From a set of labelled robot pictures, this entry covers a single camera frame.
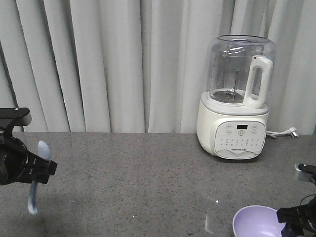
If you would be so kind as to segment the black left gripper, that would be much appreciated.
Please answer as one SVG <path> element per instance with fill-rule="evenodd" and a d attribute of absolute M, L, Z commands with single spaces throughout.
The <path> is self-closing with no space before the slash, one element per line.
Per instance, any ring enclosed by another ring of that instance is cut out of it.
<path fill-rule="evenodd" d="M 0 184 L 47 184 L 55 174 L 57 163 L 31 153 L 24 143 L 4 128 L 0 129 Z"/>

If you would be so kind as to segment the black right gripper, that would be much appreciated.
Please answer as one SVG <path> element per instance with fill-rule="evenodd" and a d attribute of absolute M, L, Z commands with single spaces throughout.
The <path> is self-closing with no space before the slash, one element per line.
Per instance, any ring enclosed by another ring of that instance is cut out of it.
<path fill-rule="evenodd" d="M 277 212 L 279 223 L 285 223 L 282 237 L 316 236 L 316 196 L 304 197 L 300 204 L 290 208 L 280 208 Z"/>

